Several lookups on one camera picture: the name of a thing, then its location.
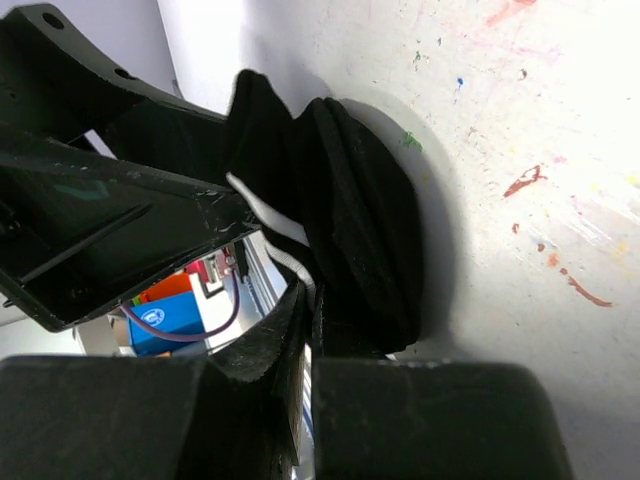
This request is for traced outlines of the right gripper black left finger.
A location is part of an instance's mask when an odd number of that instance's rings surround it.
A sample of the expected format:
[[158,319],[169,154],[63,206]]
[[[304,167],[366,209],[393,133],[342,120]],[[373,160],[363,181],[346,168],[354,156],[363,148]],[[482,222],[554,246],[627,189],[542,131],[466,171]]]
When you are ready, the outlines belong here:
[[14,356],[5,479],[287,479],[298,461],[306,292],[212,355]]

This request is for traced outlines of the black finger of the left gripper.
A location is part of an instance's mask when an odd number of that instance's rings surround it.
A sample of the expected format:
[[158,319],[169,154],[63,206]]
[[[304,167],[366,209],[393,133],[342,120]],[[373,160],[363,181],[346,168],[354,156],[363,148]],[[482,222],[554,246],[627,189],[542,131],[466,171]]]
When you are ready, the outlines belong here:
[[13,8],[3,26],[37,77],[117,158],[172,173],[221,173],[224,118],[131,75],[51,4]]
[[257,227],[228,188],[1,129],[1,291],[47,330],[99,317]]

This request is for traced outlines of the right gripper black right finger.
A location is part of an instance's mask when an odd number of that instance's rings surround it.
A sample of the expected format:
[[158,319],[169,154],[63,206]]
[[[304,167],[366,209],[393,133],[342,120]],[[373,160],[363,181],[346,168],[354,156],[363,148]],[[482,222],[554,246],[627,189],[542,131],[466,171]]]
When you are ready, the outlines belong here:
[[356,329],[362,313],[329,290],[312,334],[319,479],[569,479],[546,391],[519,365],[393,361]]

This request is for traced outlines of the black ankle sock white cuff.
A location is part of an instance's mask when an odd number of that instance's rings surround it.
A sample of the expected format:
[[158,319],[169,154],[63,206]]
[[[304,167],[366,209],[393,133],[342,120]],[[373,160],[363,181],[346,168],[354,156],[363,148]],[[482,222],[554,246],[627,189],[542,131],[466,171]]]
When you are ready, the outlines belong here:
[[383,353],[421,332],[422,227],[415,189],[387,147],[332,98],[293,116],[268,78],[241,71],[225,124],[228,184],[261,224],[269,257],[309,308]]

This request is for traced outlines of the orange box in background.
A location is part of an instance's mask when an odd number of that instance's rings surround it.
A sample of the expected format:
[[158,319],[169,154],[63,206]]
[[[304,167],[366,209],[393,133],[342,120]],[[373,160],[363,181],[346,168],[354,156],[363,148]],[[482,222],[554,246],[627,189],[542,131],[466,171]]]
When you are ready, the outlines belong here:
[[189,293],[192,285],[188,273],[173,274],[157,284],[149,287],[133,298],[135,306],[158,301],[164,298]]

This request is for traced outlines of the blue box in background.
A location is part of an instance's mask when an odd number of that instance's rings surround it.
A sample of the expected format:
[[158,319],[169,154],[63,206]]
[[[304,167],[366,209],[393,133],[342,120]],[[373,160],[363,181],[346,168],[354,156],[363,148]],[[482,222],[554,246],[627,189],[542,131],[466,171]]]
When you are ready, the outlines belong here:
[[[196,335],[204,332],[204,325],[192,292],[133,306],[132,311],[149,326],[164,333]],[[186,346],[185,342],[169,341],[150,334],[128,320],[129,340],[138,356],[158,355]]]

